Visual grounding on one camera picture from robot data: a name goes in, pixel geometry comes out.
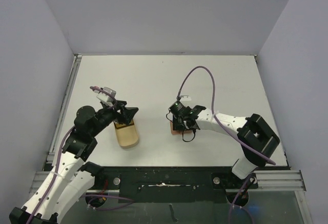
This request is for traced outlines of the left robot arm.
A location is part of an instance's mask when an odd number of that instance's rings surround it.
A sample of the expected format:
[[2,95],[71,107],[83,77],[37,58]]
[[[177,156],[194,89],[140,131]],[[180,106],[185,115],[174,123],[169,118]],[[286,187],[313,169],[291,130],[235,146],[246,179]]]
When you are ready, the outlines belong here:
[[34,195],[11,211],[11,223],[60,223],[88,189],[104,184],[104,168],[88,161],[88,157],[97,146],[96,136],[111,123],[131,123],[139,109],[126,104],[119,100],[98,111],[91,106],[77,110],[74,126],[59,145],[55,166]]

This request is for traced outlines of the tan leather card holder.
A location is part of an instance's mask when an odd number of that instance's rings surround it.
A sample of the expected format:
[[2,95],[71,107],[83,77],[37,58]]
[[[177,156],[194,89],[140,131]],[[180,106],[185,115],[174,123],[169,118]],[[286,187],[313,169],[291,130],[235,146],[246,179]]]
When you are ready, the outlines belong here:
[[187,129],[184,123],[180,123],[176,120],[170,122],[170,129],[172,135],[192,134],[193,130]]

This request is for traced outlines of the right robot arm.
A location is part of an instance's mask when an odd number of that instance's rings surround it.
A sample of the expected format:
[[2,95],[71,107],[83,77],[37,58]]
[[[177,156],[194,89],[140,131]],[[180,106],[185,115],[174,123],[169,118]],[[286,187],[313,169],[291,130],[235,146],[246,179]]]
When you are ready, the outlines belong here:
[[243,156],[235,162],[228,175],[231,186],[239,188],[257,168],[275,164],[271,156],[280,139],[262,116],[255,113],[249,117],[231,116],[199,105],[190,108],[180,101],[168,110],[184,131],[225,132],[241,145]]

